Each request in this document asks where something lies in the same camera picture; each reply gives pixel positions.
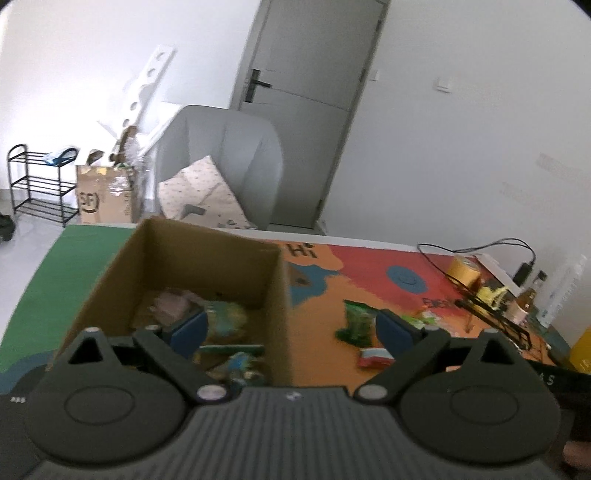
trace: open cardboard box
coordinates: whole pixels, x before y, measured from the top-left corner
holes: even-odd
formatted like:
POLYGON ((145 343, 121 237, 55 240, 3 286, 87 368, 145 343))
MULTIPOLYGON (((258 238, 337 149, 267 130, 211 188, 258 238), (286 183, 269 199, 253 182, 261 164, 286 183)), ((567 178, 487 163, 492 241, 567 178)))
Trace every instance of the open cardboard box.
POLYGON ((153 298, 167 287, 181 288, 246 308, 247 343, 265 345, 271 384, 291 385, 286 271, 278 245, 175 220, 145 220, 95 285, 59 353, 91 326, 124 336, 154 323, 147 314, 153 298))

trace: green painted area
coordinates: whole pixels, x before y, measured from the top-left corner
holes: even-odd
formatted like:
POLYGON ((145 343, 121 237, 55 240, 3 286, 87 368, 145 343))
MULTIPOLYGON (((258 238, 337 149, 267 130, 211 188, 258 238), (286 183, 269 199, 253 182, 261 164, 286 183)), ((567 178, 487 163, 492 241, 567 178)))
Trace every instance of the green painted area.
POLYGON ((0 372, 57 349, 91 289, 133 229, 70 225, 51 247, 18 303, 0 345, 0 372))

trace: sf logo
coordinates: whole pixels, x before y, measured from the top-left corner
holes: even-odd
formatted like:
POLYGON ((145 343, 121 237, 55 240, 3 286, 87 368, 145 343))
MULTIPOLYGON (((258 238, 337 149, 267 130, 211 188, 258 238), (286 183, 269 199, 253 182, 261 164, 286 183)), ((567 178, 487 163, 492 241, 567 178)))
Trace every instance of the sf logo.
POLYGON ((80 208, 86 213, 96 213, 99 209, 99 195, 97 193, 84 193, 78 194, 80 202, 80 208))

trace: black cable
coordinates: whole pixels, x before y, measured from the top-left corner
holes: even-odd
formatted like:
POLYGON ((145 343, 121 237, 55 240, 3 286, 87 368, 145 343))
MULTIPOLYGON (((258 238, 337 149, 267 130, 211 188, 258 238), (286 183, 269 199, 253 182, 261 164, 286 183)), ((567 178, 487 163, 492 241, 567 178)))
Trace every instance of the black cable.
POLYGON ((445 272, 444 270, 442 270, 435 262, 433 262, 433 260, 431 260, 428 256, 428 254, 426 254, 423 251, 423 247, 432 247, 432 248, 437 248, 439 250, 443 250, 446 252, 449 252, 451 254, 469 254, 469 253, 474 253, 477 252, 479 250, 484 250, 485 248, 489 248, 489 247, 494 247, 495 245, 512 245, 514 247, 523 247, 528 249, 531 252, 532 255, 532 260, 530 262, 530 265, 533 266, 537 260, 537 256, 534 252, 534 249, 531 248, 525 241, 523 241, 520 238, 513 238, 513 237, 508 237, 508 238, 500 238, 494 242, 491 242, 489 244, 486 245, 481 245, 479 247, 470 247, 470 248, 459 248, 457 250, 451 250, 449 248, 445 248, 442 247, 441 245, 435 245, 435 244, 417 244, 417 250, 418 252, 436 269, 438 270, 440 273, 442 273, 446 278, 448 278, 451 282, 455 283, 455 285, 457 285, 460 288, 463 288, 466 290, 467 293, 471 293, 470 289, 468 286, 464 285, 462 282, 460 282, 457 278, 451 276, 450 274, 448 274, 447 272, 445 272))

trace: black shoe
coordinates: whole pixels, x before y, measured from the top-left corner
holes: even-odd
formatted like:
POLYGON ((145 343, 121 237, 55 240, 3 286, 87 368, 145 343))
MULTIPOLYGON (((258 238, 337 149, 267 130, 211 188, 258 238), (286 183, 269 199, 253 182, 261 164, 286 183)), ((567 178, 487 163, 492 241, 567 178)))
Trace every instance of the black shoe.
POLYGON ((9 242, 12 239, 15 228, 10 215, 2 215, 0 213, 0 239, 9 242))

